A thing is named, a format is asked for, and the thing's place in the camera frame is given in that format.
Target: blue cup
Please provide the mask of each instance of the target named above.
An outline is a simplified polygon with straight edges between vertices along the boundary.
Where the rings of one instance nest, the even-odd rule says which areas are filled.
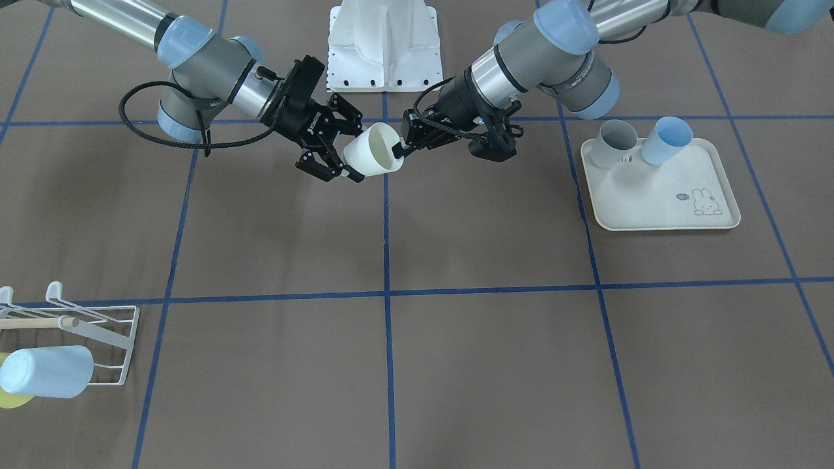
[[[641,154],[648,164],[660,165],[692,142],[689,124],[676,117],[664,117],[657,121],[651,135],[643,143]]]

